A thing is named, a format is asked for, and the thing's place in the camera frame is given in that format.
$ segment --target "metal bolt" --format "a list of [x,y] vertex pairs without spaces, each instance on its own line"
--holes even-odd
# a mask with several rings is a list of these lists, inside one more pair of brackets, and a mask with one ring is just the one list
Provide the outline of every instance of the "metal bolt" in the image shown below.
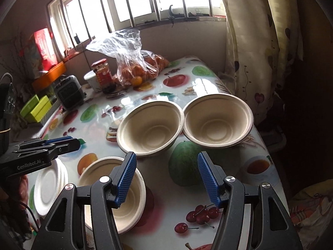
[[270,184],[269,184],[268,182],[263,182],[263,183],[261,184],[261,186],[262,186],[263,188],[265,188],[265,189],[269,189],[269,188],[270,188]]
[[99,181],[102,183],[107,183],[109,180],[110,180],[110,178],[108,176],[103,176],[99,179]]
[[74,185],[73,185],[72,183],[69,183],[69,184],[67,184],[67,185],[65,186],[65,189],[66,189],[67,191],[72,190],[73,188],[74,188]]
[[227,176],[226,178],[225,178],[225,180],[227,181],[227,182],[235,182],[235,178],[233,177],[233,176]]

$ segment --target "stack of plates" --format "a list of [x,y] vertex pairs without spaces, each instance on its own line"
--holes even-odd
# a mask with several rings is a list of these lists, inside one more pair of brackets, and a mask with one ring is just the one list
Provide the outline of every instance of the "stack of plates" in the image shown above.
[[54,159],[51,166],[39,172],[35,184],[34,202],[36,211],[41,217],[45,218],[66,184],[68,184],[67,169],[59,159]]

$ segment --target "glass jar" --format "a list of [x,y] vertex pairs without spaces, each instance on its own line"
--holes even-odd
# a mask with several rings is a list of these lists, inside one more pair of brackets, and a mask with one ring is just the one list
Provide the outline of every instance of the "glass jar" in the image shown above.
[[116,90],[116,84],[112,80],[109,64],[106,59],[101,59],[91,65],[96,74],[97,80],[101,85],[102,92],[109,94]]

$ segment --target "rubber band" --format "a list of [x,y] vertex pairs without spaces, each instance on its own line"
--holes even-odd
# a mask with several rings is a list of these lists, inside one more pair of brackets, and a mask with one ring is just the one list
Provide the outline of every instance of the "rubber band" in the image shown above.
[[9,132],[9,131],[10,131],[10,128],[7,130],[1,131],[0,133],[5,133],[5,132]]

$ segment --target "clear plastic bag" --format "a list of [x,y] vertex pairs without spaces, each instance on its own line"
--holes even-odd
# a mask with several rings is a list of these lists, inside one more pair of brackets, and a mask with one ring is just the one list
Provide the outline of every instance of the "clear plastic bag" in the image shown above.
[[114,80],[121,85],[138,86],[155,79],[169,62],[162,56],[141,50],[140,31],[126,29],[93,40],[87,50],[98,51],[117,60],[118,70]]

